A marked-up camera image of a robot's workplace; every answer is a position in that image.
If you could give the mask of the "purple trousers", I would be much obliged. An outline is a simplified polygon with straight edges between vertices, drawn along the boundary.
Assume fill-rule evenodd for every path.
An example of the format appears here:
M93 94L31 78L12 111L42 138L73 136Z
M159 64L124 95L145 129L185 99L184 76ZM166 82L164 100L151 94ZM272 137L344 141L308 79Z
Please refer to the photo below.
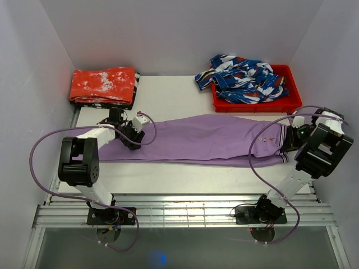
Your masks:
M112 141L99 150L103 162L170 162L247 168L287 163L280 150L287 127L230 115L197 115L144 127L154 142L131 151Z

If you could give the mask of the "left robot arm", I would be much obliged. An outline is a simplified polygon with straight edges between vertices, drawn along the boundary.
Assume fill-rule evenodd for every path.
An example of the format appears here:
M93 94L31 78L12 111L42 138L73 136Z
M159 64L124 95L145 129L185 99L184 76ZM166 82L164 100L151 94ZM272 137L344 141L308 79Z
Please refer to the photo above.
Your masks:
M127 120L124 110L113 108L97 127L62 140L58 166L60 181L80 191L90 206L100 210L99 216L107 224L118 220L119 210L114 207L114 196L99 180L99 149L112 141L131 151L139 149L145 136L142 128L148 123L141 114Z

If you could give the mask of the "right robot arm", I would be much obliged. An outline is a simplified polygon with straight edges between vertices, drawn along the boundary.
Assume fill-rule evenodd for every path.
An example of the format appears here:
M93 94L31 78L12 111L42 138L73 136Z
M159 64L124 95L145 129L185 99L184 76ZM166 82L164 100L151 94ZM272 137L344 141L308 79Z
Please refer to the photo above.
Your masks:
M342 130L344 116L328 108L317 108L311 122L295 111L287 127L282 153L295 151L295 165L289 174L268 193L260 196L252 215L258 222L275 223L284 215L291 198L305 185L329 176L350 147L353 138Z

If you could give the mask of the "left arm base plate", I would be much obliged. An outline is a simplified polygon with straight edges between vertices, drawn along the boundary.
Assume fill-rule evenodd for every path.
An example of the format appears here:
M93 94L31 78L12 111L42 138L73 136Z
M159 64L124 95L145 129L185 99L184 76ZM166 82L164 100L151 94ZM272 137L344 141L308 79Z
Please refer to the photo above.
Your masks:
M112 208L97 209L90 208L88 211L87 225L135 225L134 214L136 207L126 207L126 210L115 210Z

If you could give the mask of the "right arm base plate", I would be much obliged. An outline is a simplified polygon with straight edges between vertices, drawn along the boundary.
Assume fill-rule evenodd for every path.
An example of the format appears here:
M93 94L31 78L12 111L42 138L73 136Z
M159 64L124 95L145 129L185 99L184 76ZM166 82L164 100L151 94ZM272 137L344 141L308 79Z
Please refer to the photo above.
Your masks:
M229 217L235 219L236 224L286 224L288 222L285 213L282 213L276 220L266 214L255 212L255 206L244 204L231 209Z

